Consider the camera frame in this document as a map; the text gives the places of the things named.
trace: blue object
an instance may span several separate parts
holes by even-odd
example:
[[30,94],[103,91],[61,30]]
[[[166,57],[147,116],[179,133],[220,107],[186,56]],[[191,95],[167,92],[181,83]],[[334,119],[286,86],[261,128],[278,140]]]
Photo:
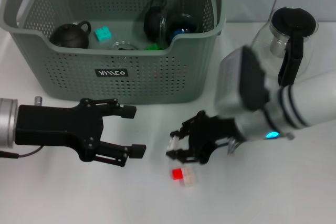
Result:
[[272,131],[272,132],[267,133],[266,138],[276,138],[276,137],[278,137],[279,135],[280,135],[279,132]]
[[112,38],[110,30],[107,26],[96,29],[94,33],[96,34],[98,41],[103,41]]

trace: gray plastic basket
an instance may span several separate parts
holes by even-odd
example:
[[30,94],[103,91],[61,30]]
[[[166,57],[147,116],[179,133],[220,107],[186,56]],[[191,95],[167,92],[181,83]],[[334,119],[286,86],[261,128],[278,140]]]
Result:
[[[173,12],[202,20],[203,32],[177,35],[162,51],[108,50],[121,40],[138,48],[151,44],[143,32],[150,0],[28,0],[25,5],[24,0],[2,0],[0,26],[10,32],[52,97],[118,98],[134,104],[187,102],[203,90],[216,37],[225,23],[225,0],[167,1]],[[17,20],[19,9],[23,11]],[[61,48],[49,41],[58,26],[82,20],[90,21],[92,30],[108,26],[113,39],[100,44],[92,32],[89,49]],[[126,69],[128,76],[110,72],[109,77],[98,77],[101,69],[117,69],[117,74]]]

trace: cyan block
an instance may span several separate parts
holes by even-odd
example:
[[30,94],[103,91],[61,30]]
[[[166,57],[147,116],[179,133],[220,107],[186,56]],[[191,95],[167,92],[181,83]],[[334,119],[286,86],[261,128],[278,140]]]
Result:
[[110,30],[107,26],[96,29],[96,31],[94,31],[94,33],[96,34],[96,37],[97,37],[98,41],[103,41],[103,40],[107,40],[107,39],[112,38]]

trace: basket label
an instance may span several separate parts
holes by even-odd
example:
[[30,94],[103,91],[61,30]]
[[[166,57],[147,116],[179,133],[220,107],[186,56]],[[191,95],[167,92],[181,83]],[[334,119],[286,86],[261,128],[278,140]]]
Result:
[[95,69],[97,77],[128,77],[126,68]]

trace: blue light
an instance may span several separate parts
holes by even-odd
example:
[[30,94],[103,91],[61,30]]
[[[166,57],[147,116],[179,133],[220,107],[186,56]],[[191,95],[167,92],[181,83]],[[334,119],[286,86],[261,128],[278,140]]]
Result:
[[272,131],[272,132],[267,133],[266,138],[276,138],[276,137],[278,137],[279,135],[280,135],[279,132]]

